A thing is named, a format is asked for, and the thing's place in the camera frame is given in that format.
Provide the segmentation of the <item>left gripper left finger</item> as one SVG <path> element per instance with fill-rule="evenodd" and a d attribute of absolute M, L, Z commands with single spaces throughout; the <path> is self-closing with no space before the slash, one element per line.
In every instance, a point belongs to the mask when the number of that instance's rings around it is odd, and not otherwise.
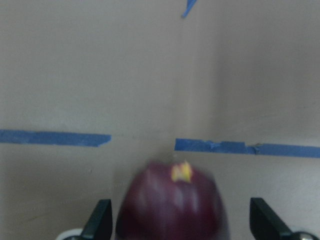
<path fill-rule="evenodd" d="M 81 240 L 110 240 L 113 233 L 112 201 L 101 199 L 85 224 Z"/>

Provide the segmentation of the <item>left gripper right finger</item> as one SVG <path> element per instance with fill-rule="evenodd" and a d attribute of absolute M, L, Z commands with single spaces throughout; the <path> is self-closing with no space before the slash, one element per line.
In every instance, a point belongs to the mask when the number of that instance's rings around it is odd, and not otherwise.
<path fill-rule="evenodd" d="M 300 239 L 261 197 L 250 199 L 249 227 L 255 240 Z"/>

